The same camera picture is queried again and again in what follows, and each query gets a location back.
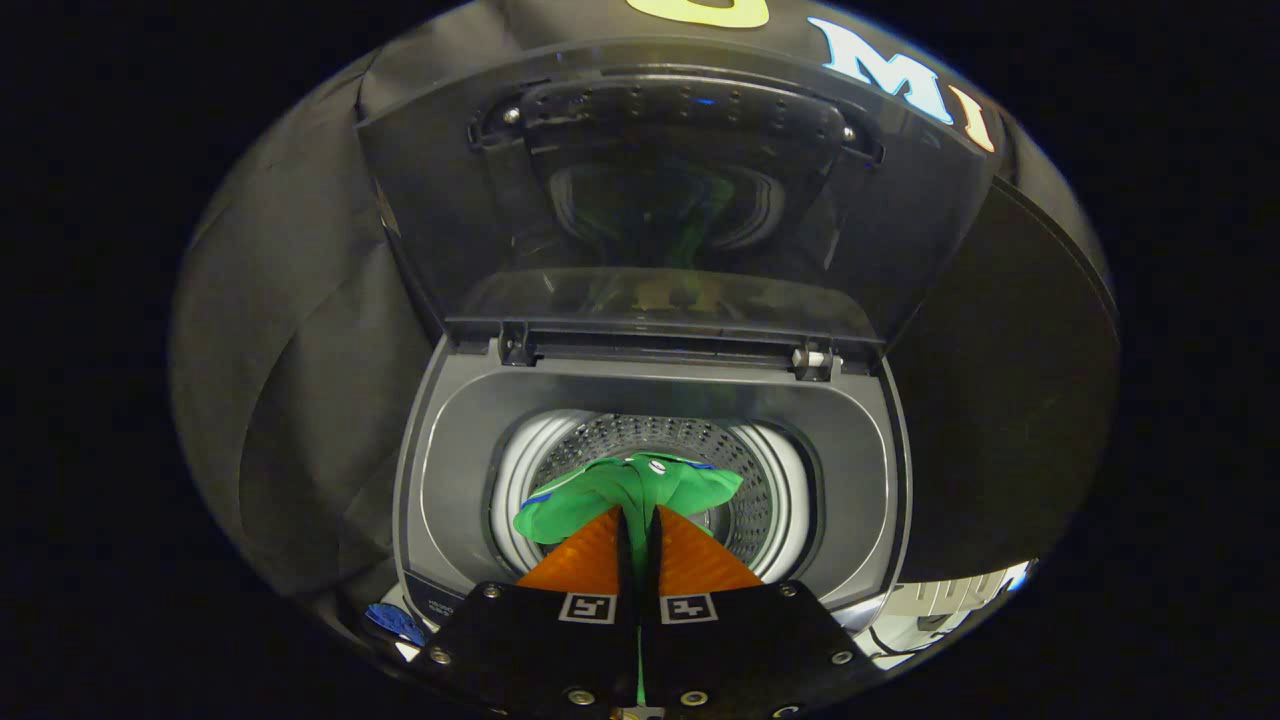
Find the yellow letter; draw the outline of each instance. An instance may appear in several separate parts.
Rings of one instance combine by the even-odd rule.
[[[987,135],[987,122],[982,119],[982,106],[973,97],[964,94],[963,90],[954,85],[948,85],[951,92],[956,94],[960,99],[960,105],[964,106],[965,124],[964,131],[969,133],[969,138],[978,143],[979,147],[987,152],[995,152],[996,146],[991,143],[991,136]]]
[[[764,0],[733,0],[732,8],[708,8],[690,0],[627,0],[627,4],[641,13],[682,23],[742,28],[769,22]]]

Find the open lid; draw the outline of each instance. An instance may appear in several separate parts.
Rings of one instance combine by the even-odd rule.
[[[812,64],[671,40],[655,65],[654,45],[532,55],[358,126],[430,314],[882,355],[993,160]]]

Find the orange gripper pad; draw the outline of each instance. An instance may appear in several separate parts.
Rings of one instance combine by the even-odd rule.
[[[763,585],[746,565],[690,523],[659,505],[662,516],[662,568],[658,594],[698,594]]]
[[[582,525],[516,584],[556,592],[617,594],[621,514],[621,507],[613,507]]]

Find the green cloth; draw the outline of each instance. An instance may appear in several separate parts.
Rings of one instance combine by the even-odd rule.
[[[703,512],[728,502],[741,484],[737,473],[675,455],[636,452],[625,460],[603,457],[535,492],[513,524],[526,538],[553,544],[621,505],[631,539],[632,569],[635,578],[641,579],[649,561],[649,523],[657,506],[664,505],[681,515]]]

